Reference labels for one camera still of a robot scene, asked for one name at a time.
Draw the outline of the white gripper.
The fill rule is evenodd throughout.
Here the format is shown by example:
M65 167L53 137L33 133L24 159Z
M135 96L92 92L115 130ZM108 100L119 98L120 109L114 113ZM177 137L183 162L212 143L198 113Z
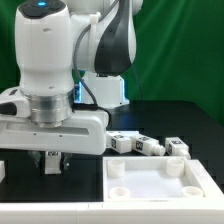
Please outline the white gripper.
M29 119L0 116L0 148L34 150L28 154L39 167L39 151L64 152L60 168L70 166L71 153L101 155L106 149L106 127L109 115L102 110L76 110L54 128L43 128Z

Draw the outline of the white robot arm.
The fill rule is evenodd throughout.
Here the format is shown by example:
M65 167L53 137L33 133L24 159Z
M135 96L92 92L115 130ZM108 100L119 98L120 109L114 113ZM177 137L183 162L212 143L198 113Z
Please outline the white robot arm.
M15 19L20 83L0 93L0 148L25 149L48 174L106 149L110 109L136 55L143 0L25 0Z

